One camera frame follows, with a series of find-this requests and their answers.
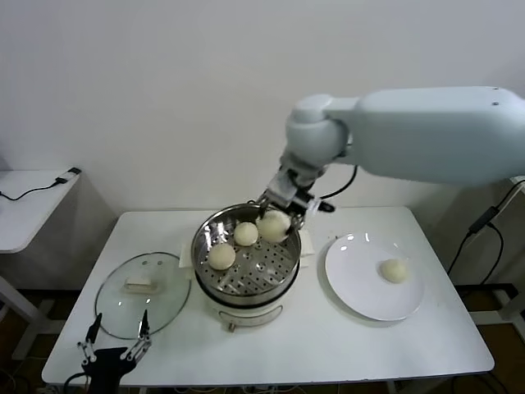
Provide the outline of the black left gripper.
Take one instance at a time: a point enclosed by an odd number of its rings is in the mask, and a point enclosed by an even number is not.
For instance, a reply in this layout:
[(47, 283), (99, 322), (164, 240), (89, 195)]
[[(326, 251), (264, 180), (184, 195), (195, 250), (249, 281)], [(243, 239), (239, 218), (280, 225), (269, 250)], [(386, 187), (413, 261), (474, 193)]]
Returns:
[(122, 377), (135, 368), (135, 362), (140, 362), (152, 344), (148, 311), (145, 310), (143, 313), (136, 343), (127, 352), (125, 347), (94, 351), (102, 317), (102, 313), (96, 315), (84, 340), (79, 341), (77, 347), (84, 356), (81, 362), (84, 365), (84, 372), (90, 378), (87, 393), (115, 394), (119, 391)]

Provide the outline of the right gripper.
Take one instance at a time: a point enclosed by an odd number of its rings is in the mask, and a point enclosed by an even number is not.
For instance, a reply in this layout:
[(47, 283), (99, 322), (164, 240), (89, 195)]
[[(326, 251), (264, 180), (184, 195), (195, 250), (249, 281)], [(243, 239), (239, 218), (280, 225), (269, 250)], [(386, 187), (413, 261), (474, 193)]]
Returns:
[(257, 199), (258, 217), (263, 218), (272, 204), (287, 213), (290, 225), (285, 234), (289, 236), (299, 231), (305, 223), (304, 214), (322, 206), (321, 199), (313, 195), (311, 189), (324, 173), (324, 167), (283, 163), (268, 183), (265, 195)]

